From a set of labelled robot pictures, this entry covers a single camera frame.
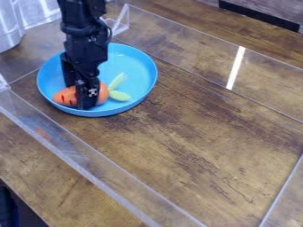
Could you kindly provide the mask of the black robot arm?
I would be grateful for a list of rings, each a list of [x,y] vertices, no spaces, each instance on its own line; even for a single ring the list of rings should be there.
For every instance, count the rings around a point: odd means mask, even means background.
[[[77,86],[78,109],[90,109],[99,100],[99,65],[109,60],[113,31],[101,17],[106,0],[58,0],[61,29],[67,36],[61,54],[66,85]]]

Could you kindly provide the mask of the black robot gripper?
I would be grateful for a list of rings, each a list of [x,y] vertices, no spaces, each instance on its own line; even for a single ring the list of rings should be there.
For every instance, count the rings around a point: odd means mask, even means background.
[[[99,101],[99,65],[109,60],[111,30],[97,30],[87,35],[65,32],[66,51],[61,54],[65,83],[67,87],[77,84],[78,109],[87,110]]]

